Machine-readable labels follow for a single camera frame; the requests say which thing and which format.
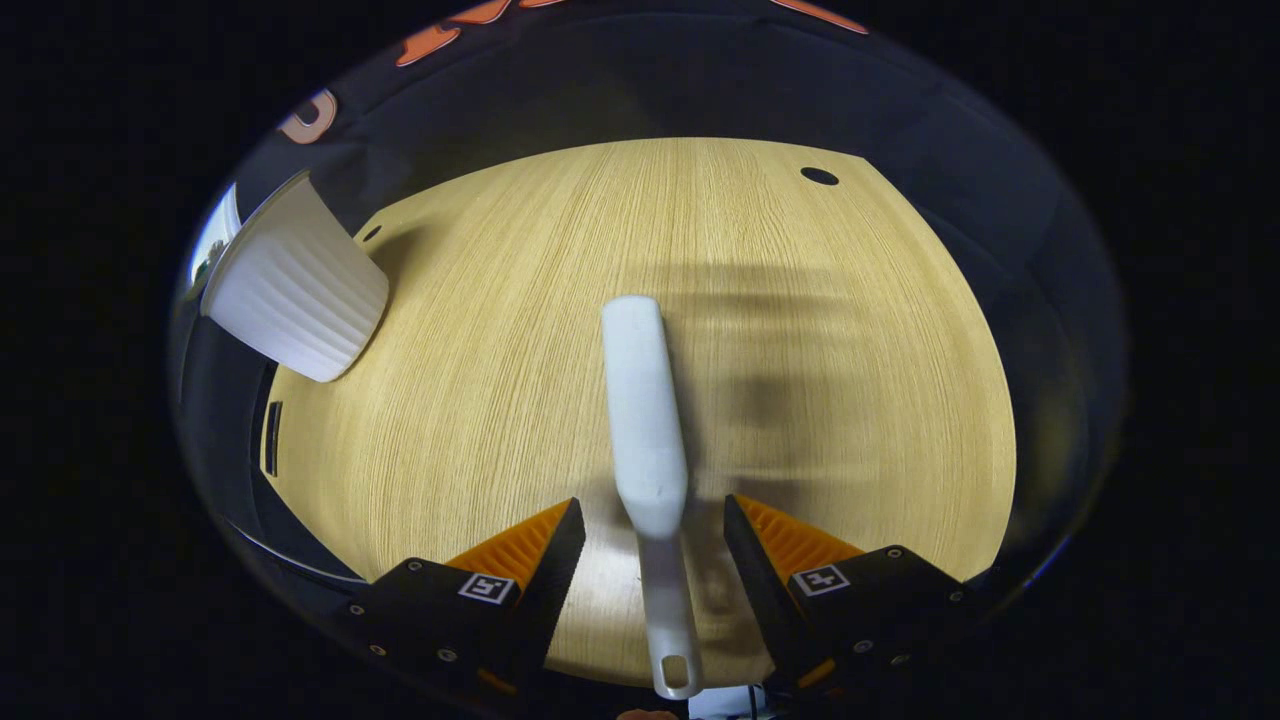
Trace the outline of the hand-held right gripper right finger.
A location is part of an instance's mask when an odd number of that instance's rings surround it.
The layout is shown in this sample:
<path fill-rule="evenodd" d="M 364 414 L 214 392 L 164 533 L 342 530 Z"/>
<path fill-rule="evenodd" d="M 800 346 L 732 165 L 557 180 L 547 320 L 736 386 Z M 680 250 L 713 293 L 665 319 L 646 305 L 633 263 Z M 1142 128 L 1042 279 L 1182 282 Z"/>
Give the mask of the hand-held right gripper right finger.
<path fill-rule="evenodd" d="M 860 550 L 745 495 L 724 498 L 723 537 L 782 696 L 868 696 L 989 607 L 902 544 Z"/>

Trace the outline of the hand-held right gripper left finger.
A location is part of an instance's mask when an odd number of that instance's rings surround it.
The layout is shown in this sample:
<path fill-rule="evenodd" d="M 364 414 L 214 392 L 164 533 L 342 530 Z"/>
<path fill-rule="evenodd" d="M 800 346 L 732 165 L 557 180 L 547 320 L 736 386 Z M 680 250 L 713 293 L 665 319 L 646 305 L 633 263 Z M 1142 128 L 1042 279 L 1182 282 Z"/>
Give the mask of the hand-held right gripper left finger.
<path fill-rule="evenodd" d="M 585 539 L 567 498 L 449 561 L 404 559 L 335 610 L 335 635 L 435 700 L 530 701 Z"/>

